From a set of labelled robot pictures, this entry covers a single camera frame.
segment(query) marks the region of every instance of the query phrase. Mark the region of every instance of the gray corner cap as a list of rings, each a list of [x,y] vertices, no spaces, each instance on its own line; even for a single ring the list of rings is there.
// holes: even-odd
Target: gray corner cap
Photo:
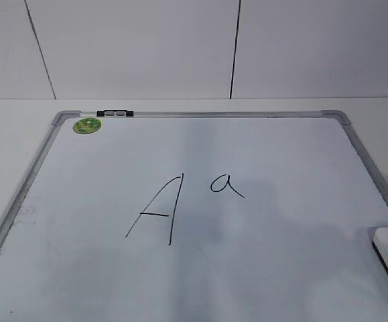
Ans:
[[[80,117],[80,111],[61,111],[55,115],[52,120],[52,125],[62,125],[67,119],[72,119],[74,117]]]
[[[324,109],[321,110],[323,117],[327,117],[329,119],[336,119],[340,124],[351,124],[350,119],[347,114],[343,111],[339,111],[337,109]]]

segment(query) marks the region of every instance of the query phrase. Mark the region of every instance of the whiteboard surface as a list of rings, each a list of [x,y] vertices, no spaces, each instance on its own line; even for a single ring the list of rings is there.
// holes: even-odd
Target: whiteboard surface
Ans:
[[[388,208],[333,119],[62,126],[0,255],[2,321],[388,321]],[[184,173],[171,216],[143,216]],[[231,184],[220,193],[210,183]],[[180,180],[149,211],[172,214]]]

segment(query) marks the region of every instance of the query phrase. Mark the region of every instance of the black marker writing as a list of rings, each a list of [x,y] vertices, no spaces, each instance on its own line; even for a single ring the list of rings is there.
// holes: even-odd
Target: black marker writing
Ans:
[[[127,232],[127,235],[125,235],[125,237],[128,237],[129,233],[131,233],[131,230],[133,230],[135,224],[140,220],[141,216],[142,215],[153,215],[153,216],[160,216],[160,217],[169,217],[170,215],[167,215],[165,213],[150,213],[150,212],[147,212],[147,208],[153,203],[153,201],[156,199],[156,197],[158,197],[158,195],[170,184],[172,183],[173,181],[177,180],[177,179],[181,179],[180,180],[180,185],[179,185],[179,190],[178,190],[178,195],[176,197],[176,201],[174,203],[174,208],[173,208],[173,214],[172,214],[172,226],[170,228],[170,241],[168,243],[168,245],[171,245],[172,244],[172,236],[173,236],[173,227],[174,227],[174,216],[176,215],[176,208],[178,206],[178,201],[179,201],[179,196],[180,196],[180,190],[182,189],[182,183],[183,183],[183,178],[184,178],[184,174],[182,173],[182,176],[177,176],[173,179],[171,179],[170,181],[168,181],[162,188],[160,188],[160,190],[155,194],[155,196],[153,196],[152,200],[150,200],[150,202],[147,204],[147,206],[139,213],[138,217],[136,218],[136,220],[134,221],[133,225],[130,227],[129,231]]]
[[[213,189],[213,186],[216,184],[217,180],[219,180],[223,176],[227,177],[227,181],[225,182],[225,185],[221,189],[218,189],[218,190]],[[223,174],[221,176],[218,176],[210,185],[210,190],[213,191],[214,193],[219,193],[219,192],[223,191],[227,186],[229,186],[236,194],[238,194],[238,196],[245,198],[245,196],[243,196],[241,193],[239,193],[237,190],[235,190],[235,188],[231,185],[230,179],[231,179],[231,176],[229,174]]]

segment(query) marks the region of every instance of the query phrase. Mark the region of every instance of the table surface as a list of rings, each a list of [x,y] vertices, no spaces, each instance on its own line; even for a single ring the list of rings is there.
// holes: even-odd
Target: table surface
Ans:
[[[0,100],[0,216],[61,110],[344,111],[388,182],[388,99],[249,99],[203,101]]]

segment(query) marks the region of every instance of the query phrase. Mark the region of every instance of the round sticker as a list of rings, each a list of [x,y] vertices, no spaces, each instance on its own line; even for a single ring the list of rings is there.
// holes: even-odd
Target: round sticker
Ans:
[[[93,117],[81,119],[73,125],[73,131],[77,134],[91,134],[98,131],[101,127],[101,121]]]

